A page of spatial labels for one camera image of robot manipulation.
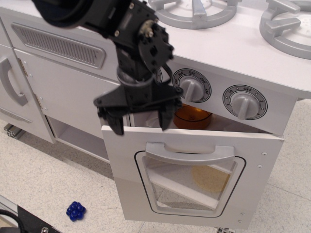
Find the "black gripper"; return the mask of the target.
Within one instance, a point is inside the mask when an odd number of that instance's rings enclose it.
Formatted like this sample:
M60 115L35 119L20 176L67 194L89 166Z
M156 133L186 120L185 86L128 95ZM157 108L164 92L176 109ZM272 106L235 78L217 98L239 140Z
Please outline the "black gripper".
M174 113L181 106L183 89L167 83L151 81L145 86L120 85L115 90L97 97L94 105L99 116L106 118L117 135L124 135L123 116L131 113L158 111L161 129L168 129Z

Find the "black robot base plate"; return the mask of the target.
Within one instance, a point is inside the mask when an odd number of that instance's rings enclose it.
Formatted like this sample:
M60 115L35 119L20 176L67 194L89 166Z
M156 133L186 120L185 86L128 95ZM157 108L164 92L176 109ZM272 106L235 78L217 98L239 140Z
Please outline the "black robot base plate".
M54 226L20 206L17 206L16 211L1 209L0 215L9 217L17 224L17 227L2 227L1 233L60 233Z

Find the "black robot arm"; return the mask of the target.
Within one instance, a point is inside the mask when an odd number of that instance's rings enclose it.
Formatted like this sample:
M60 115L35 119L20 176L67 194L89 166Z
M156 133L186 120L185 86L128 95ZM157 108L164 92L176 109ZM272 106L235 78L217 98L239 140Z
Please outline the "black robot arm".
M44 20L60 28L81 26L111 40L118 59L120 86L94 100L98 116L115 134L123 135L123 117L131 113L158 112L166 130L181 107L182 89L168 81L156 82L163 68L172 74L168 61L173 46L166 30L147 3L139 0L36 0Z

